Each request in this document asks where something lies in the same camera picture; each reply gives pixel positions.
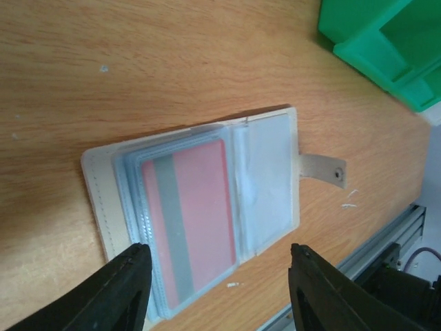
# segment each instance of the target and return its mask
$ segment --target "green plastic bin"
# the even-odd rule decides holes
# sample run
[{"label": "green plastic bin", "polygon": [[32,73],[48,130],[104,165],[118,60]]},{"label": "green plastic bin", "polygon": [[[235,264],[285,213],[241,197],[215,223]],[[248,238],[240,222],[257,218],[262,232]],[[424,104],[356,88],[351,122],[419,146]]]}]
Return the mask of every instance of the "green plastic bin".
[{"label": "green plastic bin", "polygon": [[323,0],[318,29],[413,111],[441,101],[441,0]]}]

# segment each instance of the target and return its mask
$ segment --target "wooden table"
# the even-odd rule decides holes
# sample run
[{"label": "wooden table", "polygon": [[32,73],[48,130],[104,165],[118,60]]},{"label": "wooden table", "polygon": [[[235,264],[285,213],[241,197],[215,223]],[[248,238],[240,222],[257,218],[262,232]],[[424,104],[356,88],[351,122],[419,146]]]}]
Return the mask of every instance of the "wooden table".
[{"label": "wooden table", "polygon": [[94,146],[290,103],[301,152],[348,160],[347,190],[302,180],[300,228],[157,330],[257,328],[289,302],[292,242],[337,263],[419,195],[429,126],[332,55],[319,7],[0,3],[0,329],[104,264],[79,163]]}]

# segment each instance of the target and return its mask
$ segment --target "clear plastic pocket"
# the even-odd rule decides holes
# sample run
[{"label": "clear plastic pocket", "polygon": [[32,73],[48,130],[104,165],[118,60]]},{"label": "clear plastic pocket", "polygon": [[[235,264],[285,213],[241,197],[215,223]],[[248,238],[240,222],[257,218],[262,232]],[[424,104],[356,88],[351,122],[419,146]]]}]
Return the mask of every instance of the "clear plastic pocket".
[{"label": "clear plastic pocket", "polygon": [[288,114],[115,154],[130,239],[152,251],[150,320],[172,318],[294,229],[292,155]]}]

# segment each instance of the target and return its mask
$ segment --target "gray stripe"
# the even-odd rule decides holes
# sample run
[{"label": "gray stripe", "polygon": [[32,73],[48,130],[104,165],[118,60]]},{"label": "gray stripe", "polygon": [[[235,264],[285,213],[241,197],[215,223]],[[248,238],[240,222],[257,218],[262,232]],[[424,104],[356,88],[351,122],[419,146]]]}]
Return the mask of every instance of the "gray stripe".
[{"label": "gray stripe", "polygon": [[184,302],[194,294],[194,285],[173,156],[159,157],[153,160],[153,164],[158,181],[176,291],[179,301]]}]

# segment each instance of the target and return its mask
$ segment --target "wire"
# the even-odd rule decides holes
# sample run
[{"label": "wire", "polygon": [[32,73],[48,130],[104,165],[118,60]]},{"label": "wire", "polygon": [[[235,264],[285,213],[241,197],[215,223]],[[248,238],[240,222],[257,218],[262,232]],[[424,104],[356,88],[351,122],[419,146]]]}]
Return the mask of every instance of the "wire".
[{"label": "wire", "polygon": [[421,252],[430,252],[433,255],[435,255],[438,258],[438,260],[441,261],[441,254],[438,253],[436,250],[434,250],[433,248],[430,248],[430,247],[421,247],[421,248],[418,248],[415,252],[413,252],[411,257],[409,257],[409,260],[407,260],[406,265],[404,266],[404,269],[403,269],[404,272],[408,272],[409,271],[409,268],[411,267],[411,264],[412,264],[413,260]]}]

